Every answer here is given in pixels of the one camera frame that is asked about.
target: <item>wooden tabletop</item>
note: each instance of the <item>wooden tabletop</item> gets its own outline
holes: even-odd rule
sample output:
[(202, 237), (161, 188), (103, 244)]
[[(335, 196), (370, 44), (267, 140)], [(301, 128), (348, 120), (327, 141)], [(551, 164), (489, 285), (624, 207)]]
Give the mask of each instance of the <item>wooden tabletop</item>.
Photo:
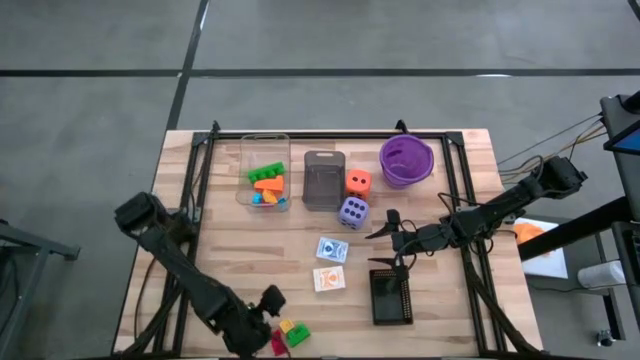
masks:
[[(503, 191), (489, 132), (461, 130), (478, 201)], [(154, 191), (168, 208), (179, 206), (187, 167), (192, 131), (167, 133)], [(245, 302), (260, 300), (262, 291), (275, 284), (287, 304), (282, 318), (303, 322), (311, 337), (292, 349), (297, 356), (456, 356), (477, 354), (471, 312), (459, 250), (418, 256), (411, 270), (410, 289), (414, 324), (374, 326), (371, 314), (369, 270), (378, 268), (370, 257), (393, 255), (389, 237), (365, 240), (382, 227), (386, 210), (397, 209), (403, 219), (416, 225), (438, 221), (446, 214), (436, 194), (449, 192), (441, 145), (425, 140), (435, 156), (433, 173), (405, 190), (393, 190), (382, 180), (378, 152), (383, 140), (296, 140), (291, 142), (291, 207), (284, 213), (247, 211), (236, 202), (239, 172), (239, 141), (216, 141), (203, 214), (197, 267), (230, 286)], [(347, 229), (336, 221), (336, 213), (309, 212), (302, 203), (303, 156), (309, 150), (337, 150), (346, 156), (347, 169), (373, 174), (370, 212), (364, 227)], [(456, 176), (464, 194), (457, 154), (453, 154)], [(321, 236), (349, 242), (344, 264), (346, 289), (316, 293), (312, 271), (338, 265), (316, 258)], [(541, 348), (531, 299), (512, 235), (500, 232), (489, 255), (500, 306), (534, 346)], [(138, 251), (125, 301), (116, 351), (133, 342), (133, 318), (140, 286), (151, 256)], [(165, 270), (156, 265), (141, 302), (139, 329), (155, 313), (164, 286)], [(488, 312), (483, 308), (486, 333), (493, 344)], [(277, 326), (280, 318), (272, 319)], [(169, 326), (167, 344), (173, 339)], [(214, 336), (189, 308), (183, 343), (185, 356), (227, 356), (222, 338)], [(259, 356), (273, 356), (267, 346)]]

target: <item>concrete floor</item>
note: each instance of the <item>concrete floor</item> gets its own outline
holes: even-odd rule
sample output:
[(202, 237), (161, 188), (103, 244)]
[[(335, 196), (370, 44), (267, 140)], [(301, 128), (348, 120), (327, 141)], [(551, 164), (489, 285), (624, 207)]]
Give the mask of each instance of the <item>concrete floor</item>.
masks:
[[(180, 69), (198, 4), (0, 0), (0, 70)], [(624, 0), (213, 0), (194, 68), (621, 69), (640, 64), (639, 33)], [(135, 251), (113, 209), (150, 188), (177, 84), (0, 77), (0, 217), (83, 248), (75, 263), (47, 265), (19, 358), (109, 353)], [(217, 119), (226, 129), (390, 128), (402, 118), (411, 127), (488, 128), (500, 160), (639, 84), (633, 76), (192, 78), (177, 127)], [(571, 135), (503, 165), (555, 151)], [(531, 213), (577, 216), (622, 194), (602, 140), (574, 155), (590, 176), (584, 189)], [(532, 297), (552, 353), (623, 359), (638, 350), (632, 321), (627, 341), (595, 347), (592, 334), (606, 328), (598, 298)]]

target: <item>black metal frame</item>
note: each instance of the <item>black metal frame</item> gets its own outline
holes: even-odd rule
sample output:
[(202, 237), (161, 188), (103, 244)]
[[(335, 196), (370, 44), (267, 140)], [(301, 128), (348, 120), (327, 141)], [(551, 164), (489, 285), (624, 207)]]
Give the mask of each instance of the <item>black metal frame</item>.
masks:
[(0, 334), (0, 359), (5, 359), (12, 355), (11, 352), (14, 350), (22, 324), (27, 317), (27, 311), (33, 302), (38, 281), (40, 281), (49, 255), (58, 254), (63, 256), (65, 260), (75, 261), (80, 253), (80, 247), (67, 246), (45, 239), (17, 229), (5, 222), (0, 222), (0, 240), (13, 244), (6, 247), (8, 251), (14, 252), (11, 256), (15, 256), (15, 253), (32, 253), (35, 256), (27, 281), (20, 287), (19, 293), (16, 294), (18, 300), (15, 308), (9, 314), (5, 332)]
[[(398, 131), (291, 131), (285, 132), (291, 140), (318, 140), (318, 139), (388, 139), (394, 135), (398, 134)], [(203, 139), (206, 139), (210, 133), (207, 132), (195, 132), (192, 138), (192, 146), (191, 151), (189, 153), (189, 160), (187, 163), (187, 171), (185, 174), (185, 182), (183, 184), (182, 197), (180, 202), (180, 207), (185, 208), (189, 202), (189, 191), (191, 184), (194, 179), (194, 173), (196, 171), (196, 160), (198, 156), (198, 146)], [(206, 184), (209, 179), (209, 170), (211, 165), (211, 159), (213, 158), (213, 149), (215, 140), (239, 140), (245, 135), (248, 135), (248, 132), (217, 132), (213, 141), (207, 143), (207, 149), (205, 152), (205, 159), (203, 161), (202, 168), (202, 179), (200, 181), (200, 188), (198, 191), (198, 197), (196, 201), (195, 208), (199, 209), (196, 211), (202, 211), (204, 208), (204, 200), (206, 196)], [(455, 168), (453, 163), (453, 158), (451, 155), (451, 147), (454, 146), (459, 156), (459, 163), (461, 167), (462, 173), (462, 181), (465, 186), (466, 197), (470, 201), (475, 201), (475, 194), (473, 191), (473, 183), (471, 180), (471, 170), (469, 168), (469, 163), (467, 160), (466, 149), (464, 145), (464, 139), (461, 132), (411, 132), (412, 135), (421, 138), (421, 139), (429, 139), (436, 140), (440, 142), (440, 145), (443, 149), (443, 161), (445, 165), (445, 169), (447, 172), (447, 180), (449, 185), (449, 191), (454, 196), (459, 196), (458, 192), (458, 183), (455, 176)], [(460, 206), (460, 201), (457, 199), (452, 199), (452, 203), (454, 207)], [(195, 242), (189, 244), (187, 256), (194, 261), (197, 246), (198, 246), (198, 237), (200, 235), (200, 227), (201, 222), (198, 221), (197, 224), (197, 236)], [(463, 247), (461, 250), (461, 258), (463, 262), (471, 262), (472, 255), (468, 247)], [(481, 267), (481, 276), (482, 279), (487, 286), (489, 293), (495, 297), (495, 288), (493, 285), (493, 278), (491, 274), (491, 267), (489, 265), (489, 258), (484, 246), (484, 243), (478, 244), (478, 258)], [(168, 276), (165, 282), (165, 289), (163, 293), (163, 299), (166, 298), (169, 292), (173, 289), (173, 286), (176, 286), (175, 279), (173, 277)], [(484, 324), (483, 319), (480, 312), (480, 303), (478, 301), (478, 295), (475, 290), (467, 284), (467, 291), (469, 295), (469, 304), (471, 317), (473, 320), (474, 332), (476, 337), (476, 344), (478, 348), (478, 353), (482, 354), (488, 350), (487, 339), (484, 332)], [(172, 341), (171, 350), (165, 350), (165, 335), (166, 335), (166, 321), (162, 326), (159, 333), (156, 335), (154, 339), (154, 344), (152, 347), (152, 352), (141, 354), (144, 355), (144, 358), (149, 357), (176, 357), (180, 356), (182, 350), (182, 342), (184, 339), (184, 330), (186, 326), (187, 319), (187, 296), (184, 294), (180, 299), (180, 307), (177, 314), (177, 322), (176, 329), (174, 332), (174, 338)], [(505, 352), (506, 342), (504, 338), (504, 333), (500, 328), (497, 321), (491, 316), (493, 332), (496, 339), (496, 347), (497, 351)]]

